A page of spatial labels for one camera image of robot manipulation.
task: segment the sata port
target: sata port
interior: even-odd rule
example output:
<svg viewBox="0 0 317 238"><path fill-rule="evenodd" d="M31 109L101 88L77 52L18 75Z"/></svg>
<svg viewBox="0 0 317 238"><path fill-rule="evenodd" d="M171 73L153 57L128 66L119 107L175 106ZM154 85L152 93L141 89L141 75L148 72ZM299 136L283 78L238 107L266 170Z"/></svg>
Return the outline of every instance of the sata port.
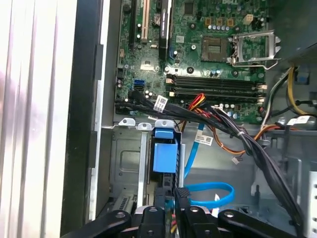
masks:
<svg viewBox="0 0 317 238"><path fill-rule="evenodd" d="M144 80L139 80L139 79L134 79L134 85L145 85L145 81Z"/></svg>

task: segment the white label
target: white label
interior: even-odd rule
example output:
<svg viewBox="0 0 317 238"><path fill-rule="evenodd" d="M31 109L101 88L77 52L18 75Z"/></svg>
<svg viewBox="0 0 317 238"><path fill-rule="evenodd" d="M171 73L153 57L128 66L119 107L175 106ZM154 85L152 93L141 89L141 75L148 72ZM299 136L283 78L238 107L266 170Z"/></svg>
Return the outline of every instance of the white label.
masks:
<svg viewBox="0 0 317 238"><path fill-rule="evenodd" d="M214 200L215 201L219 201L220 200L220 197L218 196L218 194L215 194L214 195ZM214 217L218 217L218 213L219 213L219 208L213 208L212 212L211 212L211 215L214 216Z"/></svg>
<svg viewBox="0 0 317 238"><path fill-rule="evenodd" d="M297 118L294 124L306 124L311 116L301 116Z"/></svg>
<svg viewBox="0 0 317 238"><path fill-rule="evenodd" d="M296 120L297 120L297 118L290 119L289 122L287 123L287 125L294 125Z"/></svg>
<svg viewBox="0 0 317 238"><path fill-rule="evenodd" d="M232 162L234 162L235 165L237 165L238 163L240 163L239 160L238 160L236 157L233 157L233 158L232 158Z"/></svg>
<svg viewBox="0 0 317 238"><path fill-rule="evenodd" d="M158 111L158 112L162 113L164 111L164 108L165 108L166 104L167 104L167 100L168 100L167 98L165 98L165 97L163 97L161 95L158 95L158 98L157 98L157 100L156 100L156 102L154 104L154 108L153 109L155 111Z"/></svg>
<svg viewBox="0 0 317 238"><path fill-rule="evenodd" d="M183 36L176 36L176 43L184 43L185 37Z"/></svg>
<svg viewBox="0 0 317 238"><path fill-rule="evenodd" d="M200 144L211 146L213 141L213 137L203 135L202 130L198 130L195 137L195 142L198 142Z"/></svg>

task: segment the metal panel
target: metal panel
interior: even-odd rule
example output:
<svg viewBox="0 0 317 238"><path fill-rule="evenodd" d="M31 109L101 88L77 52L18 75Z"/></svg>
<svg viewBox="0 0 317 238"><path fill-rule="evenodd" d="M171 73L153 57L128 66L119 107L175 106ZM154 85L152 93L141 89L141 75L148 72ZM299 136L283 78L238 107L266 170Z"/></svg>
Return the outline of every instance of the metal panel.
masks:
<svg viewBox="0 0 317 238"><path fill-rule="evenodd" d="M59 237L76 3L0 3L0 237Z"/></svg>

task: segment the expansion slot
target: expansion slot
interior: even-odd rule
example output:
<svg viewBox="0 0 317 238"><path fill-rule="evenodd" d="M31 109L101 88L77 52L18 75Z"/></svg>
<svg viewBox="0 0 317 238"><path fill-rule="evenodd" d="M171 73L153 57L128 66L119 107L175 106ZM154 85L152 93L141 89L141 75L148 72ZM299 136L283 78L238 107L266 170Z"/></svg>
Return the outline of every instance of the expansion slot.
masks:
<svg viewBox="0 0 317 238"><path fill-rule="evenodd" d="M170 13L172 8L172 0L162 0L162 9L160 14L160 31L159 31L159 58L166 60L168 55L168 40L170 28Z"/></svg>
<svg viewBox="0 0 317 238"><path fill-rule="evenodd" d="M136 11L137 11L137 0L131 0L131 21L130 21L130 31L129 31L129 47L131 50L134 49Z"/></svg>
<svg viewBox="0 0 317 238"><path fill-rule="evenodd" d="M148 41L149 14L150 14L150 0L144 0L144 2L143 2L142 37L141 37L141 41L143 43L146 43Z"/></svg>

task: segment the integrated circuit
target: integrated circuit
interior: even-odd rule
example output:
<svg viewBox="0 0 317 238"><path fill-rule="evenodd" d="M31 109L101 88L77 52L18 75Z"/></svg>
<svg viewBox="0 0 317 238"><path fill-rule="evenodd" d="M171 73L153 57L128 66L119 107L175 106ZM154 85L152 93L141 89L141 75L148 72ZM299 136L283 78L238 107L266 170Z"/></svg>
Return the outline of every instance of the integrated circuit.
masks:
<svg viewBox="0 0 317 238"><path fill-rule="evenodd" d="M184 15L193 15L194 14L194 3L186 2L184 3Z"/></svg>
<svg viewBox="0 0 317 238"><path fill-rule="evenodd" d="M202 61L227 61L227 39L210 36L203 37Z"/></svg>

